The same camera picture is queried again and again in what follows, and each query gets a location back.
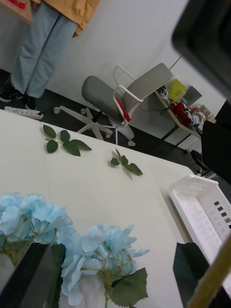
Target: dark floor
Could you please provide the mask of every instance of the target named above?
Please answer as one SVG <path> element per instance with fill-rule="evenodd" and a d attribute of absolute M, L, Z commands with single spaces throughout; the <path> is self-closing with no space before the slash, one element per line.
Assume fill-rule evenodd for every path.
<path fill-rule="evenodd" d="M 6 82 L 8 76 L 9 73 L 0 70 L 0 91 L 3 88 L 4 83 Z M 53 108 L 60 105 L 69 107 L 77 112 L 80 112 L 80 110 L 84 108 L 83 105 L 75 101 L 72 101 L 59 94 L 46 90 L 44 95 L 41 98 L 37 99 L 37 109 L 44 112 L 44 117 L 42 121 L 72 131 L 78 131 L 80 128 L 84 126 L 83 123 L 81 123 L 80 121 L 78 121 L 77 119 L 73 118 L 72 116 L 68 115 L 65 112 L 61 111 L 60 114 L 55 115 L 53 113 Z M 0 102 L 0 109 L 4 109 L 5 106 L 11 106 L 16 108 L 25 107 L 22 100 L 16 100 L 11 103 Z M 91 110 L 91 112 L 93 115 L 97 114 L 97 112 L 94 110 Z M 99 122 L 105 125 L 109 124 L 106 116 L 102 116 Z M 159 141 L 159 138 L 149 135 L 137 128 L 132 128 L 132 129 L 135 135 L 135 138 L 133 140 L 136 143 L 136 146 L 132 147 L 133 150 L 146 153 L 150 148 L 154 147 L 154 145 Z M 94 137 L 93 133 L 90 130 L 88 130 L 84 134 Z M 115 143 L 114 134 L 109 139 L 105 138 L 103 133 L 102 135 L 105 141 Z M 129 148 L 128 140 L 120 133 L 118 134 L 118 143 L 121 146 Z M 192 171 L 196 171 L 197 169 L 193 159 L 185 150 L 179 147 L 175 147 L 174 145 L 166 141 L 163 141 L 161 142 L 161 144 L 158 144 L 158 146 L 156 146 L 151 152 L 149 152 L 149 154 L 181 165 L 188 166 Z"/>

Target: artificial leaf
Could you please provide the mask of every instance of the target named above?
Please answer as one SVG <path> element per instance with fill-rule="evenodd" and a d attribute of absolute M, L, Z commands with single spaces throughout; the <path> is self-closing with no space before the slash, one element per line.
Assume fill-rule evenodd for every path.
<path fill-rule="evenodd" d="M 88 145 L 86 145 L 83 141 L 78 139 L 73 139 L 71 142 L 74 142 L 78 147 L 83 148 L 85 150 L 92 150 Z"/>
<path fill-rule="evenodd" d="M 120 155 L 120 152 L 118 151 L 118 149 L 115 149 L 116 150 L 116 153 L 118 155 L 118 159 L 121 160 L 121 155 Z"/>
<path fill-rule="evenodd" d="M 72 141 L 64 142 L 63 146 L 70 154 L 75 156 L 80 156 L 80 151 L 74 142 Z"/>
<path fill-rule="evenodd" d="M 45 134 L 51 138 L 56 138 L 56 132 L 53 130 L 53 128 L 51 128 L 50 126 L 47 125 L 43 125 L 43 131 L 45 132 Z"/>
<path fill-rule="evenodd" d="M 58 143 L 54 140 L 50 140 L 47 142 L 47 152 L 49 154 L 54 153 L 58 149 Z"/>
<path fill-rule="evenodd" d="M 119 306 L 129 307 L 148 297 L 146 269 L 139 269 L 134 274 L 121 279 L 112 289 L 111 300 Z"/>
<path fill-rule="evenodd" d="M 138 177 L 140 176 L 140 173 L 131 165 L 126 165 L 124 166 L 125 169 L 127 169 L 128 171 L 134 173 L 135 175 L 138 175 Z"/>
<path fill-rule="evenodd" d="M 125 166 L 125 165 L 128 164 L 128 159 L 126 158 L 125 155 L 123 155 L 123 156 L 121 157 L 121 163 L 122 163 L 123 166 Z"/>
<path fill-rule="evenodd" d="M 135 168 L 135 169 L 136 169 L 136 171 L 137 171 L 140 175 L 142 175 L 142 174 L 143 174 L 143 173 L 142 173 L 142 171 L 140 170 L 140 168 L 139 168 L 136 164 L 131 163 L 131 164 L 130 164 L 130 166 L 132 166 L 133 168 Z"/>
<path fill-rule="evenodd" d="M 47 308 L 58 308 L 59 297 L 61 291 L 61 285 L 63 279 L 61 277 L 62 263 L 65 258 L 66 248 L 64 245 L 53 245 L 51 247 L 52 259 L 54 264 L 53 278 L 51 281 L 48 297 L 47 297 Z"/>
<path fill-rule="evenodd" d="M 118 166 L 119 165 L 118 159 L 113 157 L 112 160 L 111 160 L 111 164 L 114 165 L 114 166 Z"/>
<path fill-rule="evenodd" d="M 67 130 L 61 130 L 60 132 L 60 139 L 62 142 L 69 141 L 71 138 L 70 134 L 68 133 Z"/>

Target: gray seat cushion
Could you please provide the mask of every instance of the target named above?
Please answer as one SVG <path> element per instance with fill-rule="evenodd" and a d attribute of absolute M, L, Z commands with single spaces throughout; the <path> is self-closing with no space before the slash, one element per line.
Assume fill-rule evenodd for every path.
<path fill-rule="evenodd" d="M 116 103 L 113 99 L 113 89 L 109 87 L 105 82 L 95 76 L 89 76 L 83 84 L 82 96 L 90 102 L 93 106 L 104 112 L 106 115 L 116 120 L 117 122 L 123 122 Z M 117 93 L 116 97 L 123 102 L 122 97 Z"/>

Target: white tabletop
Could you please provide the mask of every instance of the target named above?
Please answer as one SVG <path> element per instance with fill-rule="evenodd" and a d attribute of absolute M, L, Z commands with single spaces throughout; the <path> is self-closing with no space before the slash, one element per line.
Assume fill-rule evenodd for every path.
<path fill-rule="evenodd" d="M 49 202 L 65 206 L 77 231 L 102 222 L 122 228 L 134 224 L 134 248 L 151 251 L 137 259 L 139 268 L 148 272 L 149 298 L 141 308 L 180 308 L 180 295 L 172 265 L 176 243 L 188 235 L 168 194 L 169 186 L 192 173 L 187 167 L 70 132 L 92 148 L 81 157 L 64 149 L 47 154 L 42 123 L 0 110 L 0 195 L 12 192 L 41 193 Z M 111 167 L 112 151 L 118 149 L 136 163 L 143 176 L 128 175 L 120 167 Z M 102 286 L 89 292 L 81 308 L 102 308 Z M 115 307 L 110 302 L 109 308 Z"/>

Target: blue hydrangea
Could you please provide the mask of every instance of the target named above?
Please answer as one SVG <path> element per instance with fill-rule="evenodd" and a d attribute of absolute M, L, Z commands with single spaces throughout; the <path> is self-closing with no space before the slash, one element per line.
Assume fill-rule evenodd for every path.
<path fill-rule="evenodd" d="M 62 228 L 59 243 L 66 246 L 66 256 L 62 265 L 62 292 L 68 297 L 71 306 L 81 303 L 82 294 L 79 282 L 84 275 L 95 275 L 104 268 L 116 271 L 121 269 L 121 275 L 133 274 L 136 261 L 133 257 L 140 257 L 149 252 L 141 249 L 136 252 L 131 244 L 137 239 L 130 237 L 133 226 L 121 230 L 118 226 L 108 227 L 100 224 L 89 228 L 87 236 L 75 234 L 69 227 Z M 122 267 L 115 262 L 115 257 Z"/>
<path fill-rule="evenodd" d="M 109 270 L 120 276 L 136 271 L 134 258 L 148 249 L 137 252 L 131 244 L 133 226 L 121 230 L 106 223 L 89 228 L 88 235 L 77 233 L 66 209 L 56 203 L 48 204 L 40 194 L 23 197 L 19 193 L 0 198 L 0 247 L 5 237 L 10 242 L 29 239 L 42 244 L 63 244 L 66 247 L 62 264 L 62 292 L 71 306 L 81 303 L 83 295 L 79 282 L 85 275 Z"/>
<path fill-rule="evenodd" d="M 68 225 L 72 220 L 66 209 L 56 203 L 49 205 L 40 194 L 24 198 L 15 193 L 0 198 L 0 246 L 3 235 L 10 242 L 31 238 L 36 243 L 55 244 L 58 230 Z"/>

